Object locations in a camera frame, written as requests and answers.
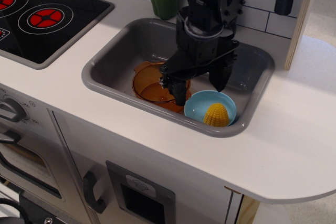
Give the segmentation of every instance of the control knob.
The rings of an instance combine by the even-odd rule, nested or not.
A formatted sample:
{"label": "control knob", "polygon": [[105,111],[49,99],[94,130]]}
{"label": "control knob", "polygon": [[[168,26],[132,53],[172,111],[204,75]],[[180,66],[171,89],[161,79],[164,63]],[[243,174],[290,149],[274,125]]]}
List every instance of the control knob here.
{"label": "control knob", "polygon": [[21,119],[25,118],[25,116],[25,110],[13,99],[7,98],[0,103],[0,118],[17,123]]}

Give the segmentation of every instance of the red burner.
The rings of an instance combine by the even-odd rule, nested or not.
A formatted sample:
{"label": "red burner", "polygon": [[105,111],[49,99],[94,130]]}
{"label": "red burner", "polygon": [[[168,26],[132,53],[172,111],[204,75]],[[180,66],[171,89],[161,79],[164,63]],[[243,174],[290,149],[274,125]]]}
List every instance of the red burner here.
{"label": "red burner", "polygon": [[13,3],[14,0],[0,0],[0,10],[10,7]]}
{"label": "red burner", "polygon": [[48,28],[62,21],[63,16],[60,10],[53,8],[43,9],[32,14],[29,18],[29,23],[36,28]]}

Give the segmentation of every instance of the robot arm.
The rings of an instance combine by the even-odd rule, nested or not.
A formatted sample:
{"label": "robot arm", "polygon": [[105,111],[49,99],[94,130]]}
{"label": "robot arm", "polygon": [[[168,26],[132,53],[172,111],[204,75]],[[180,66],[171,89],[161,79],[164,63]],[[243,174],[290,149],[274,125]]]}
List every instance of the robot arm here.
{"label": "robot arm", "polygon": [[[185,104],[186,80],[209,73],[209,81],[221,92],[231,75],[239,42],[232,40],[244,0],[188,0],[177,14],[175,54],[160,68],[161,85]],[[223,29],[233,34],[220,37]]]}

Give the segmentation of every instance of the oven handle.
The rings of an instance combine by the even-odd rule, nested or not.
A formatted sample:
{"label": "oven handle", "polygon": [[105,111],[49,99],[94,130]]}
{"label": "oven handle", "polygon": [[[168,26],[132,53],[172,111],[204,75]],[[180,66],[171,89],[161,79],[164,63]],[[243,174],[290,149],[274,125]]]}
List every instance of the oven handle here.
{"label": "oven handle", "polygon": [[0,133],[0,143],[2,144],[16,144],[21,140],[21,136],[11,130],[5,133]]}
{"label": "oven handle", "polygon": [[101,214],[106,208],[104,200],[98,199],[96,201],[95,195],[93,194],[93,188],[97,180],[94,174],[88,171],[83,178],[83,193],[86,203],[97,213]]}

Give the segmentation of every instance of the black cable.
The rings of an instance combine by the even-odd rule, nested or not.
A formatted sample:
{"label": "black cable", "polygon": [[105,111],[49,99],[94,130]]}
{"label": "black cable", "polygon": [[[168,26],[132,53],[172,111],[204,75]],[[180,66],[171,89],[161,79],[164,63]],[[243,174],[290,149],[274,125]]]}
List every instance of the black cable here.
{"label": "black cable", "polygon": [[0,204],[6,204],[6,205],[14,207],[22,215],[22,218],[24,219],[25,224],[32,224],[32,222],[28,218],[27,212],[17,202],[15,202],[15,201],[13,201],[11,199],[0,198]]}

